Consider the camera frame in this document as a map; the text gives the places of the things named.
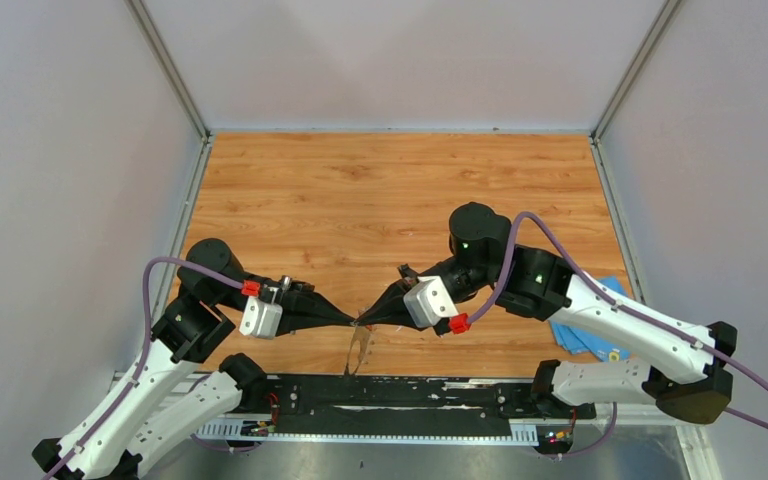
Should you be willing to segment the metal key organizer plate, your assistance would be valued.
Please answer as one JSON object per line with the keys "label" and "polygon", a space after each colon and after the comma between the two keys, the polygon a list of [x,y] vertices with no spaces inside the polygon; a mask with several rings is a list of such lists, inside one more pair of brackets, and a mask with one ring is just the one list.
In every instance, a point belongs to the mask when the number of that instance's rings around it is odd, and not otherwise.
{"label": "metal key organizer plate", "polygon": [[376,330],[374,325],[362,325],[359,319],[353,323],[353,327],[343,369],[343,374],[347,376],[357,375],[361,367],[368,363],[367,357]]}

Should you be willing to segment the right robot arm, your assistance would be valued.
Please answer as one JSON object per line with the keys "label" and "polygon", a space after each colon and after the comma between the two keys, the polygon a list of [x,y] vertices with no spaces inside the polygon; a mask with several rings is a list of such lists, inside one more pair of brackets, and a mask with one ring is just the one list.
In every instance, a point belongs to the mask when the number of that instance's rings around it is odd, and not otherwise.
{"label": "right robot arm", "polygon": [[584,272],[561,247],[518,244],[517,226],[487,205],[459,206],[449,218],[450,257],[420,273],[402,266],[359,323],[462,334],[496,306],[587,331],[628,352],[601,363],[541,362],[530,402],[544,417],[584,404],[641,404],[708,425],[726,411],[733,326],[696,325],[646,307]]}

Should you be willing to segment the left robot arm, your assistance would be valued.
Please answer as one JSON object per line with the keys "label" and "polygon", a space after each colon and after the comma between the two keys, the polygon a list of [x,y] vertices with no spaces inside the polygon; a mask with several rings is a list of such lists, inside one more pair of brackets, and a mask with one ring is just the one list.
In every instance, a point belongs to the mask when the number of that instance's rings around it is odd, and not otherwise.
{"label": "left robot arm", "polygon": [[197,242],[177,266],[177,296],[155,318],[144,309],[141,349],[123,378],[72,431],[41,440],[32,457],[47,479],[138,479],[169,450],[216,416],[268,405],[280,408],[267,375],[250,357],[227,357],[219,369],[172,406],[162,400],[226,338],[273,339],[296,330],[350,326],[354,320],[313,285],[245,271],[228,244]]}

